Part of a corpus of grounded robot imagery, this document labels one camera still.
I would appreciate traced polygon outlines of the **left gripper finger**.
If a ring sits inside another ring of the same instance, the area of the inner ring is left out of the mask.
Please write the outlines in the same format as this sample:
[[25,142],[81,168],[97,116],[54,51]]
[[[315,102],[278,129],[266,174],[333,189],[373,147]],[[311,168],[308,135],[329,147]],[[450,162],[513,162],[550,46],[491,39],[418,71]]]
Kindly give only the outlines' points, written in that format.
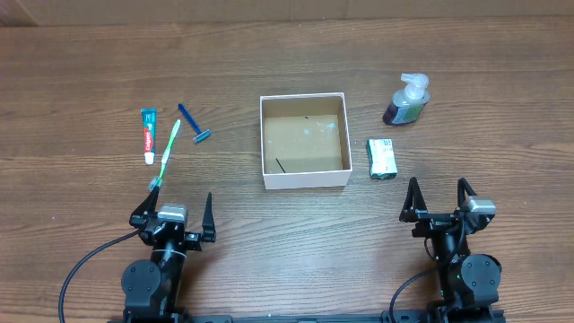
[[215,234],[215,224],[213,219],[213,197],[211,192],[208,193],[206,199],[202,228],[204,234]]
[[154,186],[147,198],[132,212],[132,216],[144,216],[155,211],[160,188]]

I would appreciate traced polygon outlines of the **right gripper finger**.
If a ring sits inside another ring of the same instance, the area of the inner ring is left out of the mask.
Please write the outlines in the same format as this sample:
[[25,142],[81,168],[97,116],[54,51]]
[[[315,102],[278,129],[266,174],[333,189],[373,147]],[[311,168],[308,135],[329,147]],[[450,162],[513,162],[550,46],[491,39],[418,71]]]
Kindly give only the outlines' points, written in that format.
[[461,211],[469,211],[472,196],[476,193],[465,178],[460,178],[457,182],[457,207]]
[[421,214],[427,213],[427,206],[422,196],[416,177],[409,180],[407,195],[404,201],[403,209],[400,213],[401,218],[419,218]]

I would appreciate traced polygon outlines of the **green white toothbrush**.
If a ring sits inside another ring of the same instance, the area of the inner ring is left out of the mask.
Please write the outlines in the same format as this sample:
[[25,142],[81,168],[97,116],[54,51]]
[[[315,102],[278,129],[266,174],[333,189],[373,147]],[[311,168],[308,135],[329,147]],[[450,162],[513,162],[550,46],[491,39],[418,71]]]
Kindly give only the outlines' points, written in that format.
[[178,135],[180,123],[181,123],[181,121],[178,119],[173,125],[173,128],[172,128],[171,133],[170,133],[170,139],[169,139],[168,144],[167,144],[167,146],[164,150],[164,153],[161,157],[160,173],[157,177],[153,178],[152,181],[150,182],[150,185],[149,185],[150,191],[154,190],[155,188],[160,188],[162,185],[163,177],[164,177],[164,174],[165,174],[165,171],[166,171],[169,159],[170,159],[171,148],[172,148],[172,146],[176,140],[176,137]]

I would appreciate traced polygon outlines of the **green white soap bar box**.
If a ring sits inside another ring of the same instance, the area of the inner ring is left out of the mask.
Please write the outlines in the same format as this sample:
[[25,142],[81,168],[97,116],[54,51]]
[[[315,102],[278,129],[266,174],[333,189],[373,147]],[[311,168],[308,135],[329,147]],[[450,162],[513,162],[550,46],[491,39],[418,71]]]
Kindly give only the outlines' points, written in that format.
[[391,139],[369,139],[367,151],[370,159],[370,176],[373,179],[393,179],[398,169]]

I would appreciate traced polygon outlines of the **blue disposable razor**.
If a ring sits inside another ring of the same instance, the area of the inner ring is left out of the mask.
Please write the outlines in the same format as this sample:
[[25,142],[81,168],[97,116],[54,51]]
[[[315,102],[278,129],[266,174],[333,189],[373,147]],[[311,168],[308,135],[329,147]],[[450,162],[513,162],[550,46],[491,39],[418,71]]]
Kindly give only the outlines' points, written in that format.
[[202,143],[204,140],[206,140],[211,136],[212,134],[211,130],[210,129],[202,130],[201,127],[196,123],[196,120],[187,111],[186,107],[182,103],[179,103],[178,109],[196,133],[196,136],[193,138],[195,144]]

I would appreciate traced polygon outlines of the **Colgate toothpaste tube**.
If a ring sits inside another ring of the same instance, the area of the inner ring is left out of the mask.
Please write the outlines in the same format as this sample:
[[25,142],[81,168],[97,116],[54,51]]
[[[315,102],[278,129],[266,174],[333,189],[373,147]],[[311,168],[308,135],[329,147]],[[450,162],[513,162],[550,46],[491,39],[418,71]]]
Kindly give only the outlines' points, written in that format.
[[156,109],[141,109],[144,127],[144,161],[146,165],[153,165],[155,159],[156,139]]

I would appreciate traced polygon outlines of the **clear foam soap pump bottle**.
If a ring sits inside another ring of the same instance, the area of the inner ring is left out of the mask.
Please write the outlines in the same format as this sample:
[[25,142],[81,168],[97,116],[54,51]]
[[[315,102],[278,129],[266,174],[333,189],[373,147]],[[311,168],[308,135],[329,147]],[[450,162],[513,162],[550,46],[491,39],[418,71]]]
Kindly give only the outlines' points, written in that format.
[[382,119],[389,126],[408,125],[417,120],[430,101],[426,74],[401,74],[405,87],[394,93]]

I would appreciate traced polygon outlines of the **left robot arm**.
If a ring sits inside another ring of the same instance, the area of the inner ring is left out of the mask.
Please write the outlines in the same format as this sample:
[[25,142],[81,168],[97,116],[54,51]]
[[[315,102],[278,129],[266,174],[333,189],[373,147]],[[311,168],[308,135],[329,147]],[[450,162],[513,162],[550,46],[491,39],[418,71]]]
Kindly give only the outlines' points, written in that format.
[[129,224],[141,241],[152,247],[152,253],[148,259],[130,264],[122,274],[125,322],[190,322],[188,311],[177,305],[187,253],[216,240],[211,196],[206,198],[203,231],[197,233],[187,230],[184,205],[156,208],[159,194],[160,189],[154,188],[130,215]]

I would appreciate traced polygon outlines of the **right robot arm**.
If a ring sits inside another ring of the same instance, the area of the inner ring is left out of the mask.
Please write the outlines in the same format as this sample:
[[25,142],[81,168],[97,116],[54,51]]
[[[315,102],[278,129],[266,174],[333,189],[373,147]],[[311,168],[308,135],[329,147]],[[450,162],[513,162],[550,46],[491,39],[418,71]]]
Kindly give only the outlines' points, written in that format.
[[388,315],[395,321],[395,304],[400,293],[416,280],[436,274],[441,299],[410,317],[418,322],[503,322],[501,310],[492,309],[499,300],[502,267],[487,254],[473,254],[467,238],[491,223],[496,205],[478,196],[467,180],[457,182],[457,207],[451,213],[428,210],[417,178],[409,180],[399,220],[413,223],[412,236],[424,239],[427,255],[434,261],[427,269],[403,283],[394,293]]

